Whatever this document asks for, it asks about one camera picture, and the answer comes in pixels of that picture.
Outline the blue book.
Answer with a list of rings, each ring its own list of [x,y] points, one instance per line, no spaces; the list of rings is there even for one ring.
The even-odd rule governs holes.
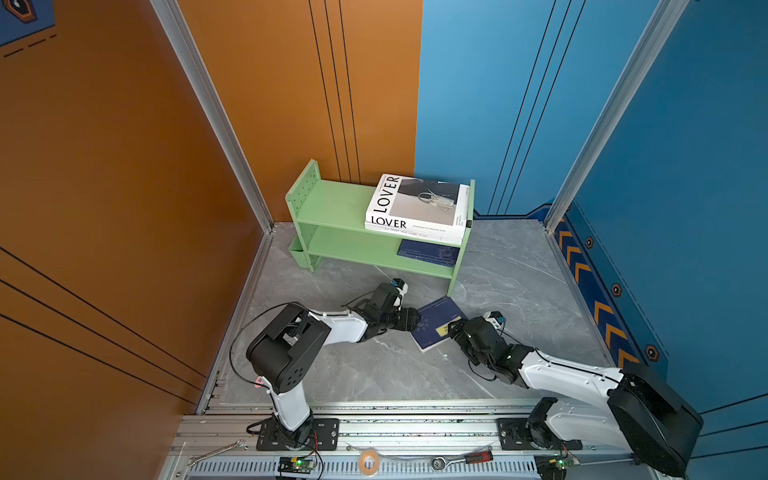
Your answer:
[[[400,257],[453,268],[460,253],[455,246],[439,245],[416,240],[403,239],[397,251]]]
[[[466,316],[448,296],[437,299],[418,310],[420,320],[411,332],[419,349],[427,351],[448,337],[449,325]]]

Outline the white book with brown pattern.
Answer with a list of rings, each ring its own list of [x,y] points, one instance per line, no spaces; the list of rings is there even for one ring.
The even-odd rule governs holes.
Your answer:
[[[443,235],[433,235],[433,234],[426,234],[426,233],[419,233],[419,232],[412,232],[408,230],[400,230],[396,228],[390,228],[385,226],[379,226],[374,225],[370,223],[365,223],[364,227],[366,230],[369,231],[376,231],[376,232],[383,232],[387,234],[396,234],[407,238],[412,238],[418,241],[423,242],[432,242],[432,243],[440,243],[440,244],[446,244],[451,245],[455,247],[459,247],[463,243],[462,237],[451,237],[451,236],[443,236]]]

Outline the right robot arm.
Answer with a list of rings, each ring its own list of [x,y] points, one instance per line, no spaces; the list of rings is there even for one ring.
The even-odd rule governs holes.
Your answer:
[[[527,428],[542,449],[575,441],[631,451],[673,477],[685,475],[703,428],[702,416],[644,364],[599,367],[561,358],[502,334],[499,312],[457,319],[447,326],[473,366],[483,365],[510,385],[545,391]]]

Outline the white LOVER book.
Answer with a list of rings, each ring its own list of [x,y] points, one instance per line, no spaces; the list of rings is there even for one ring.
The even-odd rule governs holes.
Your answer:
[[[384,174],[366,210],[364,224],[464,237],[470,187]]]

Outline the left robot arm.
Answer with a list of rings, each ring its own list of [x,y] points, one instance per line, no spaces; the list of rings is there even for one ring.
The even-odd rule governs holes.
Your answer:
[[[411,332],[421,319],[403,306],[407,283],[394,278],[341,312],[318,312],[289,302],[252,340],[245,357],[270,394],[278,434],[292,448],[312,436],[313,413],[303,379],[325,346],[362,343],[390,330]]]

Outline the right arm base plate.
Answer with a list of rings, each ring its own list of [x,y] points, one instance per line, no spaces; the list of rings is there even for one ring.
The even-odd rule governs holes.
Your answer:
[[[564,441],[544,422],[530,424],[524,418],[500,418],[496,420],[496,427],[504,451],[583,449],[580,440]]]

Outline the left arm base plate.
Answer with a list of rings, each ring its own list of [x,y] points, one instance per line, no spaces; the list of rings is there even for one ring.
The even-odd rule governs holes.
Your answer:
[[[265,420],[258,432],[258,451],[335,451],[339,439],[338,418],[310,416],[296,431],[289,431],[275,416]]]

